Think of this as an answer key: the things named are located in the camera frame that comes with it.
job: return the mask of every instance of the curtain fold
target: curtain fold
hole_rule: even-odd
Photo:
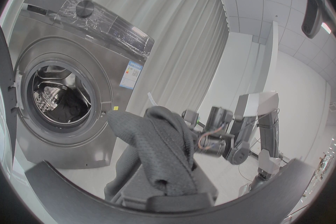
[[[225,48],[229,29],[222,0],[94,0],[149,34],[154,47],[127,111],[143,115],[157,104],[181,113],[197,110]],[[23,0],[14,0],[4,22],[7,39]]]

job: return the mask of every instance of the ceiling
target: ceiling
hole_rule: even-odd
[[[224,0],[230,30],[266,44],[272,21],[279,25],[279,50],[307,64],[336,89],[336,38],[323,28],[313,38],[301,30],[307,0]]]

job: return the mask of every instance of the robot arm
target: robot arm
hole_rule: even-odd
[[[227,130],[233,120],[233,113],[221,107],[212,107],[204,130],[194,131],[198,136],[195,151],[223,156],[230,163],[239,165],[247,159],[250,153],[250,142],[254,136],[253,129],[258,121],[261,143],[258,175],[246,191],[257,188],[275,175],[280,168],[278,105],[277,92],[241,95],[229,133]],[[188,110],[184,112],[184,115],[187,114],[191,115]]]

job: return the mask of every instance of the energy label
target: energy label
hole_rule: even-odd
[[[129,61],[119,86],[131,90],[134,89],[141,70],[142,65],[136,62]]]

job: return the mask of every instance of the dark gray fabric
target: dark gray fabric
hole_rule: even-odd
[[[144,117],[120,112],[107,113],[107,121],[115,135],[134,147],[150,184],[168,196],[197,193],[191,168],[194,163],[194,134],[183,118],[161,106],[154,106]],[[128,149],[118,163],[116,179],[105,188],[105,195],[116,193],[120,182],[127,180],[136,163],[134,150]]]
[[[115,164],[117,176],[104,188],[105,200],[116,202],[117,197],[115,195],[134,175],[140,164],[137,150],[132,146],[127,146]]]

